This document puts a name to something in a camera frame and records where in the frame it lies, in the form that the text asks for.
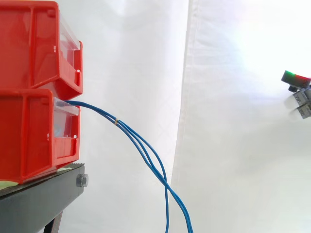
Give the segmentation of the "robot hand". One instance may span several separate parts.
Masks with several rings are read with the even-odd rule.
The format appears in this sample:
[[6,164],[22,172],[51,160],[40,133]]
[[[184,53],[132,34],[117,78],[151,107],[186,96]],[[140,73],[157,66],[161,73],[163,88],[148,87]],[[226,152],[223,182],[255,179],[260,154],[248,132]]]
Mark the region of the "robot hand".
[[284,105],[290,110],[292,119],[307,119],[311,117],[311,79],[296,73],[285,71],[281,81],[288,84],[292,93]]

